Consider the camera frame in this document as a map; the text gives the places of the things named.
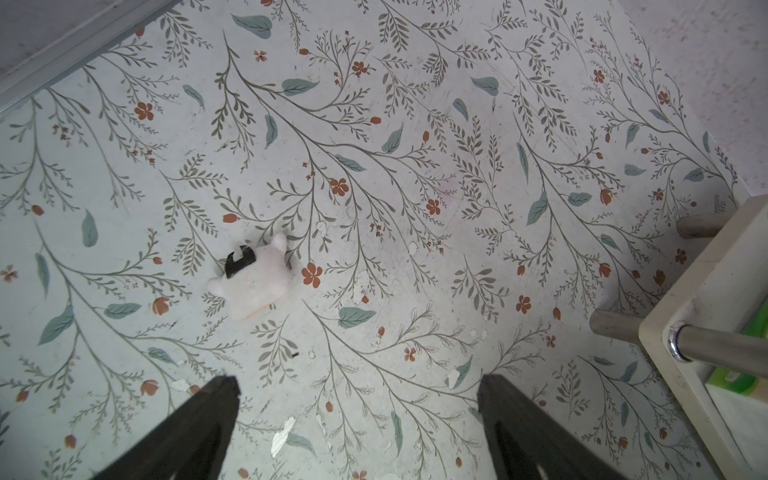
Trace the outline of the small white toy figure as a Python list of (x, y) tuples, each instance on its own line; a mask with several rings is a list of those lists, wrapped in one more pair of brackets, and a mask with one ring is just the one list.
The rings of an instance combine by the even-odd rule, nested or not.
[(240, 246), (240, 257), (230, 252), (224, 264), (224, 275), (207, 282), (207, 292), (223, 298), (228, 314), (246, 320), (287, 294), (291, 274), (285, 254), (288, 240), (277, 233), (267, 245), (255, 249)]

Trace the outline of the white two-tier shelf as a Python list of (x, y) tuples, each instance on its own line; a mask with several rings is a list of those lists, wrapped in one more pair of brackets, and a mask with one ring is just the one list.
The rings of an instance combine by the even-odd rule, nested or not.
[(683, 218), (678, 234), (708, 245), (646, 316), (596, 310), (591, 330), (643, 347), (727, 479), (767, 476), (766, 404), (706, 384), (723, 367), (767, 378), (767, 339), (746, 334), (767, 299), (767, 198), (733, 213)]

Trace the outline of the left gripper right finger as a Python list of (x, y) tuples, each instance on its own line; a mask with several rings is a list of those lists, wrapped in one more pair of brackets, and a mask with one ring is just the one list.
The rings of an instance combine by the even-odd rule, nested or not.
[(478, 407), (498, 479), (621, 479), (509, 380), (487, 374)]

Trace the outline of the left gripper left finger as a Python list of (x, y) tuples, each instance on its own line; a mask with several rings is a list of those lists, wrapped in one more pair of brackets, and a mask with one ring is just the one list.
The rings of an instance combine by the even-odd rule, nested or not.
[(240, 389), (234, 376), (217, 376), (97, 479), (216, 479), (235, 427)]

